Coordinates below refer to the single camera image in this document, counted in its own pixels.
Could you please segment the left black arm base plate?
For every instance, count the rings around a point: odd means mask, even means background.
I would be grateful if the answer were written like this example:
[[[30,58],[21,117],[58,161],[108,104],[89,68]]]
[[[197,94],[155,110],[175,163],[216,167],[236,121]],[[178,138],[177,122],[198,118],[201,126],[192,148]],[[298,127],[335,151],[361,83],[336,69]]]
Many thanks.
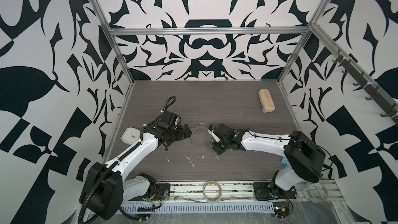
[[[170,183],[156,183],[150,185],[147,192],[142,196],[136,197],[135,200],[145,200],[147,198],[151,200],[153,199],[162,200],[163,198],[168,197],[170,195],[170,190],[171,190]]]

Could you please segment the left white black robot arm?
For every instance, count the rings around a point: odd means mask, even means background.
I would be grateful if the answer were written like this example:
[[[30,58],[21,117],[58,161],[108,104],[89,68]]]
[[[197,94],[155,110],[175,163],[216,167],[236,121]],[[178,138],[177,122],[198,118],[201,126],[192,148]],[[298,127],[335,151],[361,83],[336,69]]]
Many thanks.
[[[169,147],[191,135],[187,124],[166,129],[158,124],[148,132],[127,128],[121,139],[129,147],[105,164],[97,162],[90,168],[79,198],[81,209],[78,223],[90,224],[98,217],[108,220],[121,209],[125,201],[137,197],[153,198],[156,184],[153,177],[141,173],[133,179],[127,179],[128,175],[160,145]]]

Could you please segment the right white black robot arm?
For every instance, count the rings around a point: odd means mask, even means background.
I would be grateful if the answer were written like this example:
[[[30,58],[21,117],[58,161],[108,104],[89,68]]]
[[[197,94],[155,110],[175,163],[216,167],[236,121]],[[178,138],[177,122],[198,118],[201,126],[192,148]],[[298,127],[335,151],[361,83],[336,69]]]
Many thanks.
[[[220,123],[210,125],[208,133],[213,140],[212,148],[218,155],[229,149],[262,151],[287,160],[288,165],[277,171],[266,186],[272,199],[279,198],[303,181],[317,183],[320,180],[326,153],[300,131],[293,131],[290,135],[271,135],[249,129],[235,130]]]

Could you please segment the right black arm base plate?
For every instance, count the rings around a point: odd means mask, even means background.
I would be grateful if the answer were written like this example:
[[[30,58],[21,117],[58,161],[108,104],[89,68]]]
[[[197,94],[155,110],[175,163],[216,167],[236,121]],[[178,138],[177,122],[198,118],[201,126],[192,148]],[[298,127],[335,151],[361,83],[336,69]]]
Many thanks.
[[[276,185],[271,187],[271,183],[253,183],[254,195],[258,201],[287,200],[296,199],[296,189],[292,187],[285,191]]]

